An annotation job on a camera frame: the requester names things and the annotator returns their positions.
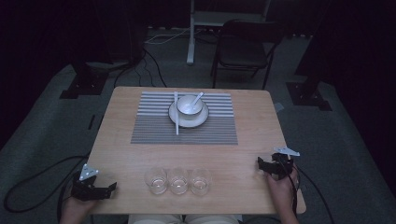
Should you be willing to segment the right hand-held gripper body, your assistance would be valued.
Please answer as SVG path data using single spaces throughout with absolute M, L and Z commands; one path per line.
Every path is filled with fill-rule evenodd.
M 289 147 L 275 147 L 275 153 L 272 155 L 273 168 L 271 175 L 276 175 L 279 179 L 290 175 L 292 172 L 294 157 L 300 157 L 301 154 Z

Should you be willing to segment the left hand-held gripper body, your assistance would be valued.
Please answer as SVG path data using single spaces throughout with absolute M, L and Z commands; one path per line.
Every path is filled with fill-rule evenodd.
M 73 176 L 71 196 L 83 202 L 100 200 L 102 191 L 94 186 L 99 171 L 85 163 Z

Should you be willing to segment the person's left hand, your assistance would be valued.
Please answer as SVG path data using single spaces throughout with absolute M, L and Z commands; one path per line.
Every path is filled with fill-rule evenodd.
M 64 203 L 60 224 L 81 224 L 96 204 L 97 201 L 83 202 L 73 197 L 67 199 Z

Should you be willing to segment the person's right hand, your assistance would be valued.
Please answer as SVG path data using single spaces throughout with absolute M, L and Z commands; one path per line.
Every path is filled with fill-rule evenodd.
M 291 205 L 294 195 L 294 187 L 297 184 L 298 171 L 293 168 L 290 177 L 275 180 L 270 174 L 265 173 L 265 179 L 273 203 L 276 205 Z

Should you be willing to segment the clear glass cup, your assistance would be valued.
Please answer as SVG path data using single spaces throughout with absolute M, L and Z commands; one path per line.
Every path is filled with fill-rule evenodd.
M 208 193 L 212 181 L 211 173 L 205 168 L 191 171 L 190 184 L 194 195 L 204 196 Z
M 181 167 L 170 169 L 167 177 L 168 177 L 170 190 L 174 194 L 181 195 L 188 190 L 189 175 L 185 169 Z
M 167 190 L 167 173 L 162 167 L 152 167 L 145 172 L 145 183 L 149 191 L 155 195 L 163 194 Z

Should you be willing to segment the grey striped placemat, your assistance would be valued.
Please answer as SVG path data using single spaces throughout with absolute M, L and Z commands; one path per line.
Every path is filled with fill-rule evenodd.
M 173 91 L 143 91 L 135 117 L 132 144 L 237 145 L 233 102 L 230 93 L 206 92 L 207 120 L 195 128 L 180 127 L 170 120 L 168 109 L 175 102 Z

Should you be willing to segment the black stand base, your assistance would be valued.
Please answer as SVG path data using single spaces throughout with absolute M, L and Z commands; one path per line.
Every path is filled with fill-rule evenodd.
M 108 72 L 90 67 L 86 63 L 71 63 L 76 75 L 61 99 L 77 99 L 80 95 L 100 95 L 106 84 Z
M 287 82 L 286 86 L 294 105 L 315 106 L 321 111 L 332 111 L 329 102 L 322 97 L 318 89 L 313 90 L 298 82 Z

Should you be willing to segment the white plate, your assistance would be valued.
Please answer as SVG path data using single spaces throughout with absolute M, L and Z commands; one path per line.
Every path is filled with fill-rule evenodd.
M 174 123 L 178 122 L 178 125 L 183 128 L 198 127 L 202 125 L 209 116 L 209 109 L 207 105 L 203 105 L 203 109 L 201 110 L 201 112 L 193 119 L 189 119 L 187 116 L 184 116 L 182 114 L 179 114 L 178 119 L 176 119 L 176 112 L 177 112 L 177 108 L 175 104 L 174 103 L 170 104 L 168 109 L 168 116 L 170 120 L 172 120 Z

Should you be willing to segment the white spoon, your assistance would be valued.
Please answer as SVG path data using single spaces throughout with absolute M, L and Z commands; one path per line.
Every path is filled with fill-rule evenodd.
M 204 95 L 204 93 L 203 93 L 203 92 L 200 92 L 200 93 L 195 97 L 195 99 L 189 104 L 189 108 L 190 108 L 190 109 L 193 109 L 194 106 L 197 104 L 197 102 L 200 100 L 200 98 L 201 98 L 203 95 Z

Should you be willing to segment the white bowl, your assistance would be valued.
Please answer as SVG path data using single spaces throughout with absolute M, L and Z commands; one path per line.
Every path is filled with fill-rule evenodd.
M 204 103 L 194 95 L 185 95 L 177 100 L 177 110 L 183 119 L 196 119 L 203 111 Z

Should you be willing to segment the black folding chair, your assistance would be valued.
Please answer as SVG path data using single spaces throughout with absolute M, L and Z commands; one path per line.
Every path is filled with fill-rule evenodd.
M 276 47 L 284 38 L 285 29 L 276 21 L 226 21 L 219 29 L 210 76 L 216 87 L 219 70 L 252 71 L 255 77 L 265 69 L 262 89 L 265 89 Z

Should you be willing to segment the white metal stand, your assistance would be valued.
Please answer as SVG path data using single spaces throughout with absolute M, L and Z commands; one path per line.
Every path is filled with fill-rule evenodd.
M 242 12 L 200 11 L 195 9 L 195 0 L 190 0 L 190 38 L 187 53 L 187 65 L 194 64 L 196 26 L 220 27 L 224 22 L 232 19 L 266 21 L 271 2 L 272 0 L 265 0 L 262 13 L 258 14 Z

